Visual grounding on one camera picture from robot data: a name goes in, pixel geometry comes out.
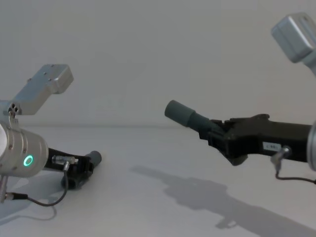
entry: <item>white tabletop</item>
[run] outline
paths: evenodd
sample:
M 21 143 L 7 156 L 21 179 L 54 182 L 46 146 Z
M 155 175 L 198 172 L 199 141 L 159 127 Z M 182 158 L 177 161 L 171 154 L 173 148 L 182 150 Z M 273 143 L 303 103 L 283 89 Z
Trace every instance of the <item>white tabletop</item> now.
M 53 208 L 0 205 L 1 237 L 315 237 L 316 186 L 279 181 L 264 156 L 232 167 L 189 129 L 29 128 L 51 148 L 106 152 L 81 190 Z M 316 178 L 287 161 L 281 175 Z M 62 194 L 61 173 L 10 178 L 41 201 Z

